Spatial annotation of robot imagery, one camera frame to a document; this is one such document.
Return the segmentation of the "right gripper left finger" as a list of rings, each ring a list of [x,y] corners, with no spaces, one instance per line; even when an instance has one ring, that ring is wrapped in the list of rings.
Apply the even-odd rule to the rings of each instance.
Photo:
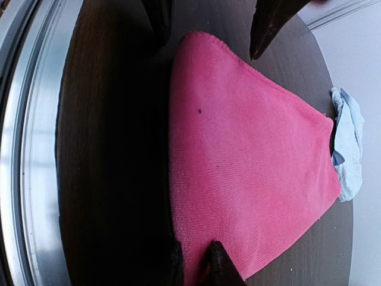
[[[210,266],[210,285],[243,285],[245,281],[240,276],[227,251],[220,241],[212,241],[208,250]]]

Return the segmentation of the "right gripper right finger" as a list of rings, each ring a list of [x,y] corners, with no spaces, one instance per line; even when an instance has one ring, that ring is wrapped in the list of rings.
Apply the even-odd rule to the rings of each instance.
[[[259,59],[281,28],[309,2],[305,0],[258,0],[250,32],[250,58]]]

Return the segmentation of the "magenta pink towel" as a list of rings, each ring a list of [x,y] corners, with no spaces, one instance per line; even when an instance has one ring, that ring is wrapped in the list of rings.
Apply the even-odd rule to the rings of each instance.
[[[184,35],[169,106],[169,183],[186,285],[207,283],[219,241],[242,278],[295,244],[341,193],[332,119],[215,36]]]

